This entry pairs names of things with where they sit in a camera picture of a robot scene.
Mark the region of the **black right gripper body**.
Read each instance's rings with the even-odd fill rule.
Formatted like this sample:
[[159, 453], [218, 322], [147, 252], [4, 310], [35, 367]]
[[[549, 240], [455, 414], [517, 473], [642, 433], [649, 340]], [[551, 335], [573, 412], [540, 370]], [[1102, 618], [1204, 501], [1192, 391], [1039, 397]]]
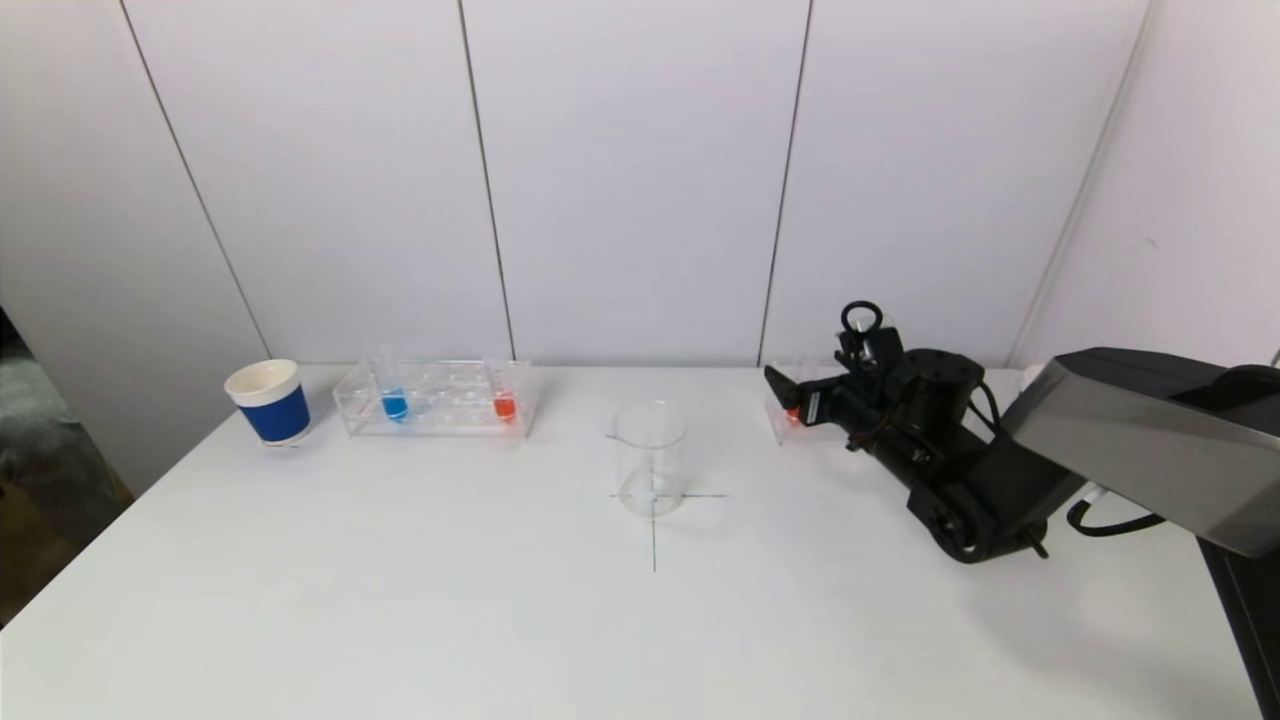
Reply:
[[799, 416], [805, 427], [835, 425], [847, 436], [847, 447], [867, 447], [884, 428], [884, 413], [845, 375], [800, 384]]

